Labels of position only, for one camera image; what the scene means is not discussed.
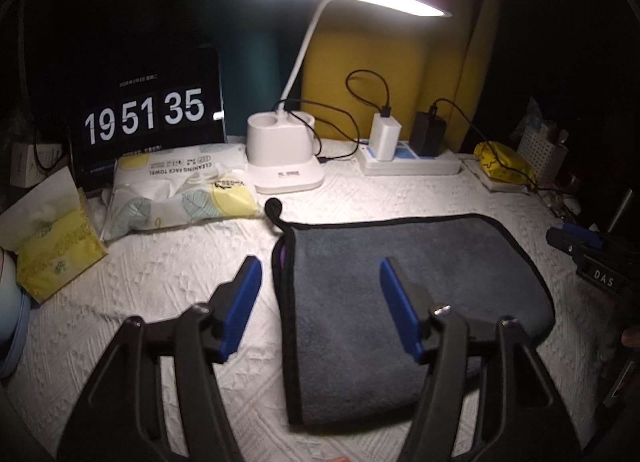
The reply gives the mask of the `white textured tablecloth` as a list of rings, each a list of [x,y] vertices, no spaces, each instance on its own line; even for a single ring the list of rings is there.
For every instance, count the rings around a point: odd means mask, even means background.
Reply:
[[[574,262],[546,241],[555,218],[536,196],[487,190],[469,171],[454,176],[371,177],[329,145],[323,185],[286,194],[294,222],[363,222],[477,213],[501,222],[532,258],[552,294],[553,331],[539,352],[581,442],[594,432],[597,382],[613,303],[578,277]],[[21,360],[6,396],[47,454],[55,454],[77,397],[104,348],[131,315],[149,322],[207,300],[246,256],[268,264],[277,236],[259,218],[130,234],[107,256],[32,311]],[[406,423],[354,434],[313,435],[288,427],[280,317],[270,277],[262,280],[239,351],[216,370],[235,438],[249,461],[393,461]]]

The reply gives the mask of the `black power adapter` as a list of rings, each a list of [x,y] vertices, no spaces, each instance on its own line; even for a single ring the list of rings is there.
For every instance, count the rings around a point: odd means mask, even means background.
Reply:
[[[409,147],[417,156],[438,156],[446,121],[435,113],[419,111],[414,119]]]

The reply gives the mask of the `yellow snack bag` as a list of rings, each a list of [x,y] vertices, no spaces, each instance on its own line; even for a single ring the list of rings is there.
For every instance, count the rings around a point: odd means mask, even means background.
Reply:
[[[475,147],[473,154],[489,178],[511,185],[536,187],[537,176],[532,167],[505,144],[483,141]]]

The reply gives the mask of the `purple and grey towel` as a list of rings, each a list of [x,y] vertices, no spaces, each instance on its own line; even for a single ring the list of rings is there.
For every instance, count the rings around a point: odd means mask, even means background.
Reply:
[[[266,202],[288,422],[323,426],[388,416],[419,399],[445,305],[494,326],[513,317],[535,344],[555,323],[552,296],[524,248],[481,214],[303,224]]]

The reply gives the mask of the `white power strip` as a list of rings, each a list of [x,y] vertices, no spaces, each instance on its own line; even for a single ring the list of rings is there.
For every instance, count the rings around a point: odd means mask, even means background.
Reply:
[[[375,159],[365,144],[360,144],[355,158],[366,176],[448,176],[461,170],[461,161],[451,150],[444,149],[438,156],[417,156],[407,141],[398,142],[390,161]]]

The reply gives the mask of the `yellow curtain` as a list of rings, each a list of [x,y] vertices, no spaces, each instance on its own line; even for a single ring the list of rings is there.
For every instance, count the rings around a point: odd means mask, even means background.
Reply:
[[[416,112],[436,102],[448,122],[446,145],[458,151],[469,133],[488,71],[502,0],[483,0],[449,18],[416,18],[351,2],[326,8],[314,39],[316,63],[302,96],[352,114],[363,133],[380,104],[408,135]]]

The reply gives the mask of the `small white box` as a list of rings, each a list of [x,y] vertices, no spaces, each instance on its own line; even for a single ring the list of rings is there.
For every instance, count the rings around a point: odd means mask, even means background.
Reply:
[[[33,187],[46,178],[46,168],[51,168],[62,156],[60,144],[26,144],[14,142],[11,148],[10,185],[17,188]]]

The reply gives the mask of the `white desk lamp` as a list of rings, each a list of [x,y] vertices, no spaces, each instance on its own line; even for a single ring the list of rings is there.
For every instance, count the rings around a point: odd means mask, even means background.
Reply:
[[[320,20],[332,4],[356,2],[416,18],[448,18],[450,10],[434,0],[319,0],[312,13],[282,92],[271,109],[252,114],[246,130],[246,174],[265,196],[310,191],[326,178],[321,164],[318,118],[308,112],[310,100],[292,97],[295,82],[316,63],[314,39]]]

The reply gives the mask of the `white USB charger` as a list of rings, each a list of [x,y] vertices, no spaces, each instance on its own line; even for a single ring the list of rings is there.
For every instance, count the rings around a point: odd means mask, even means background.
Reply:
[[[396,118],[375,113],[368,148],[377,161],[390,162],[394,158],[400,131]]]

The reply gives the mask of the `teal curtain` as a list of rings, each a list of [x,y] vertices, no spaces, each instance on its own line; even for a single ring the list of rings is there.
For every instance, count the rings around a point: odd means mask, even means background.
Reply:
[[[303,0],[226,0],[217,21],[226,129],[246,134],[247,119],[272,108],[306,30]]]

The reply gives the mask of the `pastel cup with metal lid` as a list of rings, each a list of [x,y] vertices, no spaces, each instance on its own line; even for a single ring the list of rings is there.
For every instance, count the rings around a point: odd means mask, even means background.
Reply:
[[[1,377],[16,369],[25,346],[32,300],[17,283],[14,259],[1,250]]]

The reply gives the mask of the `white perforated organizer basket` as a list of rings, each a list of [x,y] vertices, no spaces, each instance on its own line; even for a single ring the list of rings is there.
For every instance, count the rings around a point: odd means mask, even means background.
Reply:
[[[528,162],[537,176],[537,184],[551,184],[567,155],[567,148],[557,146],[533,127],[526,126],[518,145],[518,154]]]

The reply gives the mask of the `yellow tissue pack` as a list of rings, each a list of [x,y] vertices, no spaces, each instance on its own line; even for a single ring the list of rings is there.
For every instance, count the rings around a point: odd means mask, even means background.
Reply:
[[[16,281],[39,304],[107,254],[67,167],[1,214],[1,247],[16,255]]]

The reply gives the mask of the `black tablet clock display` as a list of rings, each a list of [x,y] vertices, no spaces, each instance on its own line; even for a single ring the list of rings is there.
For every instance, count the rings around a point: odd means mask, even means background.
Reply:
[[[70,109],[70,168],[86,191],[111,185],[121,156],[227,140],[218,50],[136,63]]]

